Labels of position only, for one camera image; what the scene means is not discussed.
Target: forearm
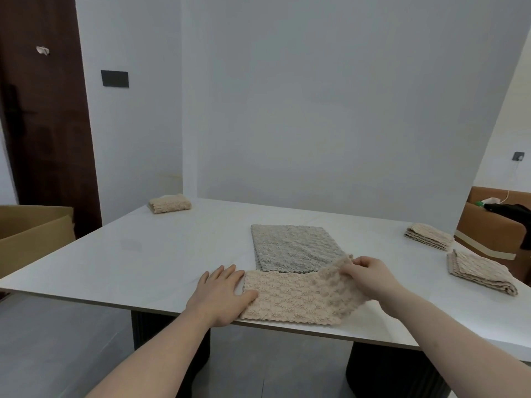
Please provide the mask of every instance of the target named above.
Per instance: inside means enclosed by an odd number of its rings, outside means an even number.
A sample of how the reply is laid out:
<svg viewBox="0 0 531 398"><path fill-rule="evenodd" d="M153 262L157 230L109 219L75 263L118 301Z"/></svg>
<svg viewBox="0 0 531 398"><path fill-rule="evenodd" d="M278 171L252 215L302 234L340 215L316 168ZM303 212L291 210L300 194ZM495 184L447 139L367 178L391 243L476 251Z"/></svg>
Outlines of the forearm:
<svg viewBox="0 0 531 398"><path fill-rule="evenodd" d="M531 369L432 303L404 291L387 304L459 398L531 393Z"/></svg>
<svg viewBox="0 0 531 398"><path fill-rule="evenodd" d="M174 398L208 328L200 311L185 310L116 367L88 398Z"/></svg>

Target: towel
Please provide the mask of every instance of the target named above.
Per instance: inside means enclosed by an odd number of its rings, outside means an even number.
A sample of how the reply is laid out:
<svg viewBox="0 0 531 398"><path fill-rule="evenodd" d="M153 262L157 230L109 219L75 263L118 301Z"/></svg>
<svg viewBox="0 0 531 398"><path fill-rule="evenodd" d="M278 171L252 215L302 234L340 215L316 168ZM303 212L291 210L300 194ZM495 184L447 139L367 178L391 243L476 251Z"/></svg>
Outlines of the towel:
<svg viewBox="0 0 531 398"><path fill-rule="evenodd" d="M448 272L511 296L518 294L507 267L485 257L454 250L448 253Z"/></svg>
<svg viewBox="0 0 531 398"><path fill-rule="evenodd" d="M340 324L368 297L338 268L352 256L307 274L278 271L247 271L243 290L258 290L258 297L240 315L247 320L291 321L309 324Z"/></svg>
<svg viewBox="0 0 531 398"><path fill-rule="evenodd" d="M454 242L450 234L424 223L411 224L404 236L444 251L447 251Z"/></svg>
<svg viewBox="0 0 531 398"><path fill-rule="evenodd" d="M251 234L262 271L318 271L345 255L322 227L251 225Z"/></svg>
<svg viewBox="0 0 531 398"><path fill-rule="evenodd" d="M163 195L149 200L149 207L154 214L163 212L191 210L192 203L182 194Z"/></svg>

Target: black cloth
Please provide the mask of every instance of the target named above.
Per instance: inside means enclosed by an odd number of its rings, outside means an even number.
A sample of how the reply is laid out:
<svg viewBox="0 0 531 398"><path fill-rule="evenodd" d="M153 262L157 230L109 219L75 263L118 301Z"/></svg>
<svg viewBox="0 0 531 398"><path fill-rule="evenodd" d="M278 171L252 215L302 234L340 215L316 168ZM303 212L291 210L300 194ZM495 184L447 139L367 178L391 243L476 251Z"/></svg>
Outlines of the black cloth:
<svg viewBox="0 0 531 398"><path fill-rule="evenodd" d="M483 207L487 211L505 216L524 225L527 233L520 248L522 250L531 250L531 210L528 207L521 204L485 204Z"/></svg>

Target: white wall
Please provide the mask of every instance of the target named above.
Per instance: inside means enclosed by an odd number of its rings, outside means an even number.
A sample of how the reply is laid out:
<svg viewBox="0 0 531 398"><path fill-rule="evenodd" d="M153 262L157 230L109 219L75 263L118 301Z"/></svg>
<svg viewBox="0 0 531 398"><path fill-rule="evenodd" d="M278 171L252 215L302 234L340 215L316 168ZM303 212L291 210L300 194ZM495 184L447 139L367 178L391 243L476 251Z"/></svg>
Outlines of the white wall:
<svg viewBox="0 0 531 398"><path fill-rule="evenodd" d="M183 106L202 112L183 120L183 176L200 197L455 228L531 0L183 5L183 78L201 83Z"/></svg>
<svg viewBox="0 0 531 398"><path fill-rule="evenodd" d="M512 161L525 152L522 162ZM474 185L531 193L531 34L507 91Z"/></svg>
<svg viewBox="0 0 531 398"><path fill-rule="evenodd" d="M76 0L103 223L182 187L180 0ZM100 70L129 72L129 89Z"/></svg>
<svg viewBox="0 0 531 398"><path fill-rule="evenodd" d="M17 203L11 167L5 148L4 134L2 133L2 123L0 123L0 205L11 205Z"/></svg>

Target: hand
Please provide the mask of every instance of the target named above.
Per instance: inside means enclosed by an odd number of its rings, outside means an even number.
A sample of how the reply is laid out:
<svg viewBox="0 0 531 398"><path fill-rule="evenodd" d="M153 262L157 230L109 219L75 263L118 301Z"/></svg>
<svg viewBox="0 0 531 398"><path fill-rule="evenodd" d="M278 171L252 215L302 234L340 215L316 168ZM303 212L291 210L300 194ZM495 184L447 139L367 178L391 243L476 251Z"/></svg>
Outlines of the hand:
<svg viewBox="0 0 531 398"><path fill-rule="evenodd" d="M396 280L383 261L361 256L352 264L343 265L339 273L350 275L364 294L379 301L383 311L396 318L392 303L408 290Z"/></svg>
<svg viewBox="0 0 531 398"><path fill-rule="evenodd" d="M221 266L210 276L206 271L186 303L186 310L197 310L205 315L209 328L229 325L258 297L256 290L247 290L239 296L234 294L234 289L244 274L243 270L236 271L235 265L225 270Z"/></svg>

